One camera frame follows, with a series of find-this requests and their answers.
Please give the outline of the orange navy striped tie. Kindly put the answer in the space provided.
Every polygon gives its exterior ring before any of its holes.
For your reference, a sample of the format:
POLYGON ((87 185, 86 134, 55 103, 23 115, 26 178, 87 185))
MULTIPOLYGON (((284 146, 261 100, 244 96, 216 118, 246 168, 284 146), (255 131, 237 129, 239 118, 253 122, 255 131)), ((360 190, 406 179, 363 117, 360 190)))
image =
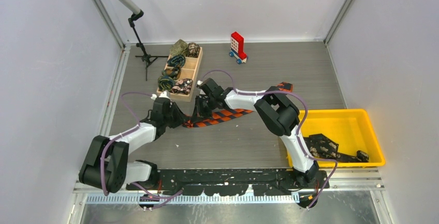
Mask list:
POLYGON ((287 97, 288 93, 288 90, 281 89, 279 85, 263 91, 242 91, 233 88, 225 99, 230 110, 215 109, 210 118, 192 118, 191 115, 182 126, 207 127, 257 112, 272 133, 283 135, 299 124, 300 111, 287 97))

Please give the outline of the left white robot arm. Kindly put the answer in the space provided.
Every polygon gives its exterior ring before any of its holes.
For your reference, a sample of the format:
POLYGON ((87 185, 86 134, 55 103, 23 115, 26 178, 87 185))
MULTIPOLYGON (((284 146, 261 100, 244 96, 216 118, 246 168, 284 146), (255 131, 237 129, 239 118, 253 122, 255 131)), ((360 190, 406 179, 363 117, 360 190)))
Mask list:
POLYGON ((101 189, 104 195, 118 192, 123 185, 139 182, 147 190, 159 182, 156 166, 146 161, 128 162, 129 155, 162 136, 167 128, 176 128, 189 120, 178 105, 167 97, 158 97, 146 118, 133 128, 110 137, 95 136, 80 169, 79 182, 101 189))

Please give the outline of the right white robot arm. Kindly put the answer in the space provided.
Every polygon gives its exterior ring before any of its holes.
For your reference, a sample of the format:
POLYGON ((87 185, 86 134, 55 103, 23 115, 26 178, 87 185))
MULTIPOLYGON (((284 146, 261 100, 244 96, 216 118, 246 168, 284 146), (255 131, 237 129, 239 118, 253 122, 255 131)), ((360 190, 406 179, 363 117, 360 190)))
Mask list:
POLYGON ((264 91, 242 91, 222 88, 213 79, 197 82, 194 112, 188 127, 204 127, 224 122, 244 111, 257 112, 267 129, 284 143, 292 160, 292 176, 299 187, 309 188, 316 182, 319 166, 302 141, 299 109, 287 97, 287 91, 272 86, 264 91))

